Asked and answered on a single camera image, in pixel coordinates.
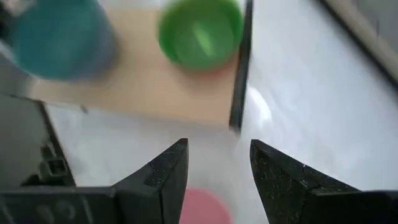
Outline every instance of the white table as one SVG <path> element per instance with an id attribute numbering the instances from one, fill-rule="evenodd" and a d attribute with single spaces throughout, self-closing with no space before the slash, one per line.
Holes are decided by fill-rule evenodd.
<path id="1" fill-rule="evenodd" d="M 187 137 L 188 187 L 219 195 L 235 223 L 267 223 L 251 139 L 361 190 L 398 189 L 398 94 L 347 33 L 313 0 L 255 1 L 253 23 L 240 136 L 48 106 L 77 185 L 112 185 Z"/>

